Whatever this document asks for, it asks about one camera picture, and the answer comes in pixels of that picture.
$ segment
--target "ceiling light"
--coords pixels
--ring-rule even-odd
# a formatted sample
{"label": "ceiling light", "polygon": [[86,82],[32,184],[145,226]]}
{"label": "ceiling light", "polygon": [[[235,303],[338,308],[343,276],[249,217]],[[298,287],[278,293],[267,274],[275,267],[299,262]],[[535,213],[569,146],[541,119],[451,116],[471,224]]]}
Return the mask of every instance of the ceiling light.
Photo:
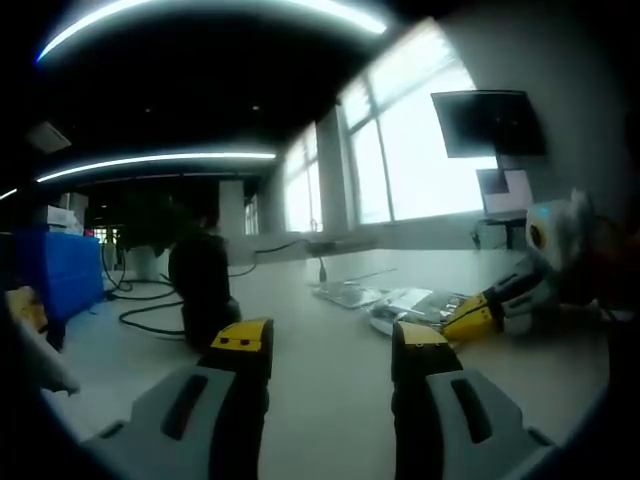
{"label": "ceiling light", "polygon": [[343,20],[347,20],[351,23],[355,23],[359,27],[362,27],[363,29],[368,30],[372,33],[380,34],[387,29],[387,26],[384,23],[376,20],[370,15],[360,12],[354,8],[347,7],[346,5],[332,2],[331,0],[281,0],[281,1],[295,3],[296,5],[301,5],[303,7],[308,7],[313,10],[318,10],[320,12],[328,13],[329,15],[333,15],[335,17],[342,18]]}
{"label": "ceiling light", "polygon": [[56,48],[58,45],[60,45],[62,42],[64,42],[66,39],[68,39],[72,35],[78,33],[83,28],[88,27],[89,25],[102,20],[103,18],[110,17],[115,13],[121,12],[122,10],[126,10],[127,8],[136,7],[143,3],[152,2],[152,1],[154,0],[120,0],[118,2],[114,2],[110,5],[107,5],[106,7],[99,8],[98,10],[96,10],[93,13],[90,13],[86,17],[82,17],[76,23],[74,23],[70,27],[63,30],[62,33],[58,34],[53,40],[51,40],[47,44],[46,47],[44,47],[40,55],[38,55],[38,59],[36,60],[36,62],[39,62],[40,60],[42,60],[47,53],[49,53],[51,50]]}
{"label": "ceiling light", "polygon": [[2,195],[0,195],[0,200],[4,200],[5,198],[7,198],[9,195],[13,195],[14,193],[16,193],[18,191],[17,188],[14,188],[13,190],[9,190],[7,193],[4,193]]}
{"label": "ceiling light", "polygon": [[[155,0],[119,0],[114,3],[111,3],[107,6],[99,8],[93,13],[81,18],[73,25],[67,27],[61,33],[59,33],[53,40],[51,40],[40,52],[36,62],[42,60],[51,50],[56,48],[62,42],[67,40],[69,37],[75,35],[80,30],[92,25],[100,20],[110,17],[116,13],[119,13],[123,10],[127,10],[132,7],[137,7],[138,5],[142,5],[144,3],[153,2]],[[359,27],[363,28],[372,33],[380,34],[383,33],[387,27],[384,23],[376,20],[375,18],[367,15],[366,13],[360,12],[354,8],[347,7],[345,5],[341,5],[340,3],[336,3],[331,0],[280,0],[288,3],[294,3],[296,5],[300,5],[302,7],[311,8],[313,10],[317,10],[320,12],[327,13],[329,15],[333,15],[334,17],[341,18],[343,20],[347,20]]]}
{"label": "ceiling light", "polygon": [[38,178],[38,183],[53,180],[72,173],[84,172],[86,170],[96,170],[98,168],[113,167],[116,165],[127,165],[129,163],[159,162],[163,160],[212,160],[217,158],[239,158],[248,160],[272,160],[276,158],[273,153],[175,153],[168,155],[151,155],[149,157],[123,158],[121,160],[110,160],[108,162],[92,163],[81,167],[70,168],[60,172],[52,173]]}

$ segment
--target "blue storage box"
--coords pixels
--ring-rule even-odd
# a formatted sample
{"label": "blue storage box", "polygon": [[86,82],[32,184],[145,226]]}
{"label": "blue storage box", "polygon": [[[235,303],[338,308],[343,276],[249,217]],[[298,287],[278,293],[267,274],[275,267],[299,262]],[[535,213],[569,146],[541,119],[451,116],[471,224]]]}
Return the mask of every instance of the blue storage box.
{"label": "blue storage box", "polygon": [[97,238],[24,230],[15,234],[18,270],[40,295],[50,322],[66,322],[104,298]]}

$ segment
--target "yellow object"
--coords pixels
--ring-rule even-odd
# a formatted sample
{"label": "yellow object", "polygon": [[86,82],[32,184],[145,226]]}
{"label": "yellow object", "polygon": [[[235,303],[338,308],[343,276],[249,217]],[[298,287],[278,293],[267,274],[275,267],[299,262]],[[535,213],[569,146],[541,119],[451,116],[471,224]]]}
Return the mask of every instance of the yellow object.
{"label": "yellow object", "polygon": [[474,310],[486,304],[487,297],[484,296],[484,293],[478,293],[477,295],[469,298],[466,302],[464,302],[456,309],[455,313],[451,317],[451,321],[454,321],[456,318],[461,317],[470,310]]}
{"label": "yellow object", "polygon": [[47,325],[44,307],[33,288],[22,287],[17,290],[11,290],[5,296],[9,312],[15,321],[29,323],[36,330],[40,330]]}
{"label": "yellow object", "polygon": [[426,325],[409,322],[398,322],[402,329],[405,345],[427,345],[447,343],[447,339]]}
{"label": "yellow object", "polygon": [[476,340],[496,331],[496,322],[489,307],[479,310],[467,310],[466,313],[456,314],[442,333],[449,341]]}
{"label": "yellow object", "polygon": [[223,350],[259,352],[262,348],[262,332],[267,320],[267,318],[259,318],[229,325],[218,333],[211,346]]}

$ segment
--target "black cable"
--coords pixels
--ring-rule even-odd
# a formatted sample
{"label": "black cable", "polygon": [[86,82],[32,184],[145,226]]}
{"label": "black cable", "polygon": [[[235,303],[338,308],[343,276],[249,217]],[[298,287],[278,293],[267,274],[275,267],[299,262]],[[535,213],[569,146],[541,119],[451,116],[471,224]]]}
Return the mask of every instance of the black cable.
{"label": "black cable", "polygon": [[[242,277],[244,275],[248,275],[251,272],[253,272],[256,268],[258,268],[258,254],[262,254],[262,253],[272,253],[272,252],[278,252],[280,250],[284,250],[285,248],[289,248],[292,245],[295,245],[297,243],[311,243],[309,240],[307,239],[298,239],[298,240],[294,240],[292,242],[289,242],[285,245],[281,245],[280,247],[276,247],[276,248],[270,248],[270,249],[263,249],[263,250],[256,250],[254,252],[254,264],[253,266],[251,266],[251,268],[249,268],[247,271],[245,272],[241,272],[241,273],[236,273],[236,274],[231,274],[229,275],[229,278],[236,278],[236,277]],[[113,290],[111,290],[110,292],[107,292],[108,297],[110,297],[111,299],[118,299],[118,300],[139,300],[139,301],[147,301],[147,300],[159,300],[161,298],[165,298],[168,297],[170,295],[173,295],[175,293],[175,289],[172,289],[170,292],[161,294],[161,295],[155,295],[152,297],[122,297],[120,295],[116,295],[113,292],[116,290],[121,290],[121,284],[123,282],[124,279],[124,274],[126,272],[124,266],[126,265],[124,263],[124,252],[122,252],[122,256],[123,256],[123,274],[122,274],[122,278],[120,279],[120,282],[118,282],[117,284],[110,278],[109,273],[107,272],[107,278],[109,278],[109,280],[111,281],[111,283],[114,284],[115,288]],[[320,261],[320,281],[321,282],[325,282],[327,279],[327,272],[325,270],[324,267],[324,261],[322,260],[322,257],[317,257],[318,260]],[[102,265],[103,268],[106,270],[106,262],[104,260],[104,248],[102,250]],[[167,278],[164,275],[161,275],[162,278],[164,278],[166,281],[153,281],[153,280],[128,280],[127,282],[130,284],[133,283],[141,283],[141,284],[160,284],[160,285],[169,285],[169,286],[173,286],[171,283],[171,280],[169,278]],[[171,307],[177,307],[179,305],[183,305],[184,301],[178,301],[178,302],[171,302],[171,303],[163,303],[160,305],[153,305],[151,307],[146,307],[146,308],[138,308],[135,310],[129,310],[127,312],[124,312],[123,314],[121,314],[118,317],[118,321],[124,325],[127,325],[129,327],[133,327],[133,328],[137,328],[139,330],[144,330],[146,332],[151,332],[151,333],[157,333],[157,334],[161,334],[161,335],[168,335],[168,336],[184,336],[185,331],[184,330],[163,330],[161,328],[153,328],[153,327],[147,327],[146,325],[142,325],[139,323],[135,323],[135,322],[131,322],[129,320],[126,320],[127,317],[131,316],[131,315],[137,315],[139,313],[145,313],[145,312],[152,312],[155,310],[160,310],[163,308],[171,308]]]}
{"label": "black cable", "polygon": [[131,288],[129,288],[129,290],[124,290],[122,289],[122,282],[124,281],[124,276],[127,273],[127,263],[125,260],[125,255],[124,252],[122,254],[122,276],[120,277],[120,280],[118,280],[118,282],[116,283],[115,280],[113,278],[111,278],[111,275],[109,274],[109,270],[107,269],[107,261],[104,258],[104,247],[105,247],[106,243],[102,244],[102,247],[100,247],[100,258],[102,260],[102,269],[104,270],[105,275],[107,276],[107,279],[113,284],[113,287],[115,290],[121,290],[123,292],[130,292],[131,290],[133,290],[133,285],[131,285]]}
{"label": "black cable", "polygon": [[[293,240],[292,242],[289,242],[285,245],[281,245],[279,247],[275,247],[275,248],[267,248],[267,249],[263,249],[263,250],[256,250],[255,252],[253,252],[254,255],[254,260],[253,260],[253,265],[251,266],[251,268],[249,268],[246,272],[241,272],[241,273],[234,273],[234,274],[230,274],[229,278],[237,278],[237,277],[243,277],[245,275],[249,275],[251,272],[253,272],[256,268],[258,268],[258,255],[263,254],[263,253],[274,253],[274,252],[279,252],[281,250],[284,250],[286,248],[289,248],[297,243],[307,243],[307,244],[311,244],[311,240],[308,240],[306,238],[299,238],[297,240]],[[320,283],[324,283],[327,281],[327,270],[325,269],[324,266],[324,261],[322,260],[322,257],[318,256],[316,257],[319,261],[320,261],[320,273],[319,273],[319,278],[320,278]]]}
{"label": "black cable", "polygon": [[137,328],[139,330],[144,330],[146,332],[159,333],[159,334],[162,334],[162,335],[171,335],[171,336],[184,336],[184,334],[185,334],[184,330],[163,330],[161,328],[147,327],[146,325],[141,325],[139,323],[130,322],[128,320],[125,320],[125,318],[127,318],[130,315],[136,315],[138,313],[145,313],[145,312],[152,312],[154,310],[160,310],[162,308],[177,307],[179,305],[182,305],[183,303],[184,302],[182,300],[180,300],[179,302],[163,303],[161,305],[153,305],[151,307],[138,308],[136,310],[129,310],[128,312],[124,312],[123,314],[121,314],[118,317],[118,321],[120,323],[123,323],[124,325],[128,325],[130,327],[134,327],[134,328]]}
{"label": "black cable", "polygon": [[467,312],[463,313],[462,315],[460,315],[458,318],[456,318],[456,319],[454,319],[454,320],[451,320],[449,323],[445,323],[445,324],[443,325],[443,327],[442,327],[442,328],[447,328],[449,325],[453,325],[453,324],[454,324],[454,323],[456,323],[458,320],[460,320],[460,319],[462,319],[462,318],[466,317],[467,315],[471,315],[472,313],[475,313],[475,312],[477,312],[478,310],[482,310],[483,308],[489,308],[489,306],[488,306],[488,305],[486,305],[486,304],[484,304],[484,305],[481,305],[481,306],[479,306],[479,307],[472,308],[471,310],[469,310],[469,311],[467,311]]}
{"label": "black cable", "polygon": [[253,261],[253,265],[251,266],[251,268],[249,268],[249,270],[247,270],[246,272],[242,272],[242,273],[233,273],[229,275],[229,278],[236,278],[236,277],[243,277],[245,275],[249,275],[251,272],[253,272],[256,268],[258,268],[258,261],[254,260]]}

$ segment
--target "monitor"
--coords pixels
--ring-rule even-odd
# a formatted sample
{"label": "monitor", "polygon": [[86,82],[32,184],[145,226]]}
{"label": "monitor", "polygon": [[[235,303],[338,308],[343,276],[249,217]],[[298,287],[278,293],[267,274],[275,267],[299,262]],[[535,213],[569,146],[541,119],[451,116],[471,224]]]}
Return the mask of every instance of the monitor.
{"label": "monitor", "polygon": [[545,143],[524,92],[432,93],[449,158],[542,155]]}
{"label": "monitor", "polygon": [[487,215],[525,212],[533,204],[529,177],[524,170],[477,170],[484,212]]}

